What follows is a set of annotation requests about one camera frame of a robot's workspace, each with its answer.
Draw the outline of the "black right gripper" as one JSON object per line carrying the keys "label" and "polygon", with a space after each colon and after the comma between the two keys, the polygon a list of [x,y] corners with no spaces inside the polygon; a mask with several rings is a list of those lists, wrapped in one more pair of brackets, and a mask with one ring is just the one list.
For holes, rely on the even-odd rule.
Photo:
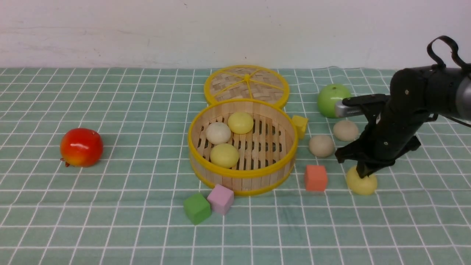
{"label": "black right gripper", "polygon": [[416,150],[418,129],[430,119],[426,92],[435,70],[406,68],[397,71],[390,82],[390,99],[376,118],[368,121],[360,137],[335,151],[339,163],[357,161],[360,179],[391,167],[396,159]]}

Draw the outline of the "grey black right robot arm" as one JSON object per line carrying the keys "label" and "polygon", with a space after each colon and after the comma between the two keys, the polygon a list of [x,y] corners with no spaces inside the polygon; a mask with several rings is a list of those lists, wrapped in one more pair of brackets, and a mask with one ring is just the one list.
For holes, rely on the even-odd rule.
{"label": "grey black right robot arm", "polygon": [[346,98],[343,107],[362,113],[367,125],[359,138],[335,151],[341,164],[357,162],[360,178],[393,166],[419,149],[419,128],[438,116],[464,124],[470,121],[470,70],[417,67],[395,72],[390,94]]}

